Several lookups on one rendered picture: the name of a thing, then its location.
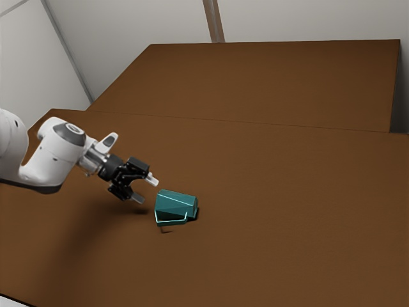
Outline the teal faceted mug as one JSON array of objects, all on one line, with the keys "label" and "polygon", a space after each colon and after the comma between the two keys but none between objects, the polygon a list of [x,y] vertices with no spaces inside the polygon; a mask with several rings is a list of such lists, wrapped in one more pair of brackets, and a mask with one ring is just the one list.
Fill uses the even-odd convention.
[{"label": "teal faceted mug", "polygon": [[161,189],[155,201],[157,226],[175,226],[195,220],[198,200],[195,196]]}]

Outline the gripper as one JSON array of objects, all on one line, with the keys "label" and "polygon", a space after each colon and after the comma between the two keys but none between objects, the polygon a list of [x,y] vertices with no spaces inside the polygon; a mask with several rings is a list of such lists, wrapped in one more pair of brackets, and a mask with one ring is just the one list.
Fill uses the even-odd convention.
[{"label": "gripper", "polygon": [[108,191],[121,201],[133,200],[143,204],[145,198],[135,193],[130,183],[134,180],[145,180],[150,185],[156,187],[159,180],[153,176],[150,166],[135,157],[130,157],[124,162],[117,155],[110,155],[98,171],[98,176],[109,183]]}]

